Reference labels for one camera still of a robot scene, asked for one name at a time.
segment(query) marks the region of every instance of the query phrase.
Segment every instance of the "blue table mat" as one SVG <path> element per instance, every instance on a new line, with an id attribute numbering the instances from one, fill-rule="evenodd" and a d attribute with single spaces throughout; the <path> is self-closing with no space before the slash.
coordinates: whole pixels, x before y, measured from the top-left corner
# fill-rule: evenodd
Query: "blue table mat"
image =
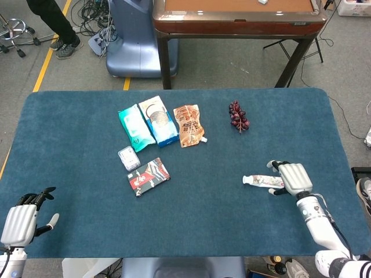
<path id="1" fill-rule="evenodd" d="M 171 180 L 137 198 L 117 155 L 130 144 L 117 111 L 156 95 L 172 117 L 198 104 L 209 141 L 139 152 L 142 164 L 160 157 Z M 243 134 L 230 125 L 233 100 L 251 122 Z M 59 222 L 27 247 L 30 258 L 314 255 L 293 196 L 242 184 L 271 175 L 271 159 L 302 163 L 354 253 L 368 251 L 329 100 L 315 88 L 33 93 L 0 181 L 0 229 L 20 196 L 56 186 L 38 224 L 53 213 Z"/>

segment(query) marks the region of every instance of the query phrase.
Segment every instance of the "grapes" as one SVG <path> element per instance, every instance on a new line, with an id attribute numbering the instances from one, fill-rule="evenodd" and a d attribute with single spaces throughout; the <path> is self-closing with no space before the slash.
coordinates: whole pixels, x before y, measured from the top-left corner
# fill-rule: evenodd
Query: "grapes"
<path id="1" fill-rule="evenodd" d="M 245 118 L 246 112 L 241 110 L 237 100 L 229 104 L 231 125 L 235 126 L 236 129 L 241 133 L 242 130 L 248 130 L 250 128 L 250 121 Z"/>

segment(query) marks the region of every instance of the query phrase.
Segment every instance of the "robotic arm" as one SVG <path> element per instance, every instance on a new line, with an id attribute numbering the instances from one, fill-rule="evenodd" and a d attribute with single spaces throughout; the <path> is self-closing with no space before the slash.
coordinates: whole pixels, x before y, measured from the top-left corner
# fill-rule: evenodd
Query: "robotic arm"
<path id="1" fill-rule="evenodd" d="M 278 171 L 285 184 L 285 187 L 279 190 L 271 188 L 269 193 L 277 196 L 289 193 L 296 197 L 296 206 L 314 241 L 329 249 L 316 253 L 315 264 L 318 271 L 331 278 L 370 278 L 371 261 L 356 261 L 348 242 L 328 212 L 325 200 L 320 194 L 311 193 L 313 185 L 303 165 L 272 160 L 267 167 Z M 323 199 L 325 211 L 316 196 Z M 335 230 L 342 236 L 347 248 Z"/>
<path id="2" fill-rule="evenodd" d="M 0 251 L 4 252 L 0 255 L 0 278 L 21 278 L 27 259 L 24 248 L 34 237 L 52 230 L 57 224 L 58 213 L 45 226 L 37 228 L 36 224 L 42 203 L 46 199 L 54 199 L 50 192 L 55 189 L 49 187 L 40 194 L 26 194 L 9 210 L 0 240 L 4 244 L 0 247 Z"/>

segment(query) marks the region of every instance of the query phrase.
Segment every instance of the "concrete floor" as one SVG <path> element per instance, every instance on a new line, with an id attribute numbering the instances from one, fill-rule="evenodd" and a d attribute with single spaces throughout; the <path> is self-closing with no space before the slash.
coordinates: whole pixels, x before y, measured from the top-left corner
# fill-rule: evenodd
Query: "concrete floor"
<path id="1" fill-rule="evenodd" d="M 65 5 L 65 0 L 57 2 L 61 7 Z M 3 0 L 1 13 L 5 17 L 25 20 L 36 29 L 39 37 L 52 34 L 30 12 L 25 1 Z M 366 113 L 371 101 L 371 18 L 340 17 L 336 13 L 322 37 L 332 39 L 334 45 L 329 47 L 325 41 L 319 42 L 325 62 L 321 64 L 318 56 L 306 59 L 303 78 L 310 86 L 319 87 L 336 99 L 344 109 L 352 132 L 364 137 L 371 125 L 371 115 Z M 40 91 L 122 90 L 124 79 L 110 76 L 105 59 L 99 59 L 90 50 L 87 37 L 81 38 L 85 46 L 72 59 L 60 61 L 52 57 Z M 287 59 L 278 45 L 262 50 L 270 42 L 182 40 L 180 69 L 173 79 L 173 88 L 273 87 Z M 285 42 L 285 45 L 292 51 L 295 43 Z M 23 102 L 34 88 L 48 47 L 47 42 L 41 46 L 23 46 L 27 54 L 23 59 L 14 50 L 0 53 L 0 166 L 12 144 Z M 291 87 L 304 86 L 300 72 L 301 65 Z M 161 88 L 160 79 L 132 79 L 130 83 L 132 90 Z M 332 108 L 350 166 L 370 166 L 371 150 L 350 134 L 340 108 L 333 101 Z M 314 269 L 313 258 L 300 258 L 300 262 L 308 268 L 311 277 L 321 277 Z M 253 269 L 265 268 L 260 258 L 248 258 L 247 263 Z M 29 260 L 24 277 L 61 277 L 60 260 Z"/>

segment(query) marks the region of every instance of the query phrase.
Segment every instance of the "blue packaging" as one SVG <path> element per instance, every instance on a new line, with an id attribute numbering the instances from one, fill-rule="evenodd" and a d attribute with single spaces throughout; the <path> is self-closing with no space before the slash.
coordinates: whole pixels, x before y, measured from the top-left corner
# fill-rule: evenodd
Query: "blue packaging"
<path id="1" fill-rule="evenodd" d="M 143 101 L 139 107 L 160 148 L 179 140 L 173 119 L 160 96 Z"/>

